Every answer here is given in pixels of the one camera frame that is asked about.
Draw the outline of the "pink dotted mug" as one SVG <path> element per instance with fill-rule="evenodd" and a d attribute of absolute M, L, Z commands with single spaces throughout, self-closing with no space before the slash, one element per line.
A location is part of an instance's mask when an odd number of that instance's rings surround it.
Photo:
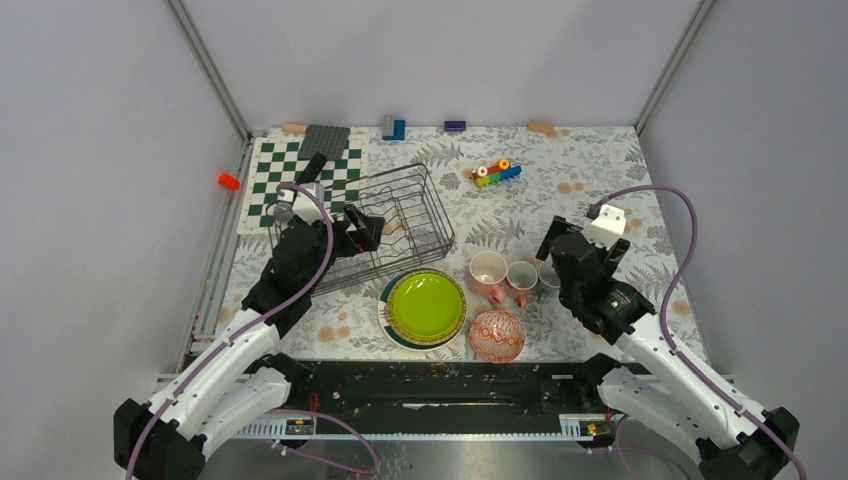
<path fill-rule="evenodd" d="M 527 261 L 511 263 L 506 272 L 509 292 L 519 308 L 528 306 L 529 295 L 538 283 L 537 267 Z"/>

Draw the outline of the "black wire dish rack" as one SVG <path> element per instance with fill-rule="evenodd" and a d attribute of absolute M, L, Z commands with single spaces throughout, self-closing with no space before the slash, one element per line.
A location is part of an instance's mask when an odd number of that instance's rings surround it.
<path fill-rule="evenodd" d="M 367 215 L 385 218 L 380 246 L 374 252 L 337 258 L 331 266 L 329 262 L 334 241 L 332 222 L 347 218 L 343 210 L 337 216 L 331 215 L 324 201 L 317 200 L 310 192 L 302 193 L 322 209 L 321 221 L 329 229 L 323 262 L 306 284 L 312 287 L 312 295 L 351 288 L 440 260 L 447 255 L 455 240 L 454 230 L 435 191 L 432 176 L 424 164 L 414 163 L 365 175 L 362 180 L 365 187 L 359 191 L 359 199 L 345 205 L 354 205 Z M 299 223 L 305 222 L 295 216 L 285 225 L 274 221 L 273 248 L 285 229 Z M 278 304 L 296 292 L 274 290 L 268 280 L 268 261 L 251 293 L 268 297 L 272 303 Z"/>

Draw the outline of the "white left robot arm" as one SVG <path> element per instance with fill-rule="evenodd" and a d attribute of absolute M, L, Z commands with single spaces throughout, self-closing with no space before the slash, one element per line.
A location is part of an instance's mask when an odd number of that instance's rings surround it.
<path fill-rule="evenodd" d="M 382 227 L 354 206 L 282 231 L 260 279 L 225 330 L 185 371 L 145 402 L 113 417 L 114 458 L 129 479 L 196 479 L 212 454 L 265 412 L 309 401 L 308 370 L 275 346 L 307 313 L 339 257 L 376 247 Z"/>

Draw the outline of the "grey blue cup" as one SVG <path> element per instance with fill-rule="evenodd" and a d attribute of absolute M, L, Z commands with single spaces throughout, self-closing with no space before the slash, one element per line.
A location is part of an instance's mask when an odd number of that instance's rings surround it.
<path fill-rule="evenodd" d="M 544 303 L 549 298 L 556 298 L 560 291 L 560 279 L 551 258 L 537 266 L 538 288 L 536 301 Z"/>

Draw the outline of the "blue white patterned bowl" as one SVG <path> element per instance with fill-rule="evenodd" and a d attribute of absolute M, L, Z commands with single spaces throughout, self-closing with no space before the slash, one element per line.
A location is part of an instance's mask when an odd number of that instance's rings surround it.
<path fill-rule="evenodd" d="M 501 309 L 477 315 L 471 323 L 468 336 L 475 354 L 492 364 L 515 360 L 526 341 L 522 322 L 514 314 Z"/>

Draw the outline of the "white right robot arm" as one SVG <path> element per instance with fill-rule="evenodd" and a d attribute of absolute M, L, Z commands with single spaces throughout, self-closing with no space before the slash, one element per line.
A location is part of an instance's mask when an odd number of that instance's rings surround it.
<path fill-rule="evenodd" d="M 551 261 L 558 299 L 579 323 L 646 368 L 645 384 L 606 354 L 578 370 L 575 402 L 597 412 L 605 405 L 675 443 L 706 479 L 772 479 L 795 461 L 800 424 L 783 407 L 765 409 L 677 341 L 654 305 L 634 286 L 614 278 L 630 244 L 619 228 L 580 227 L 556 216 L 536 254 Z"/>

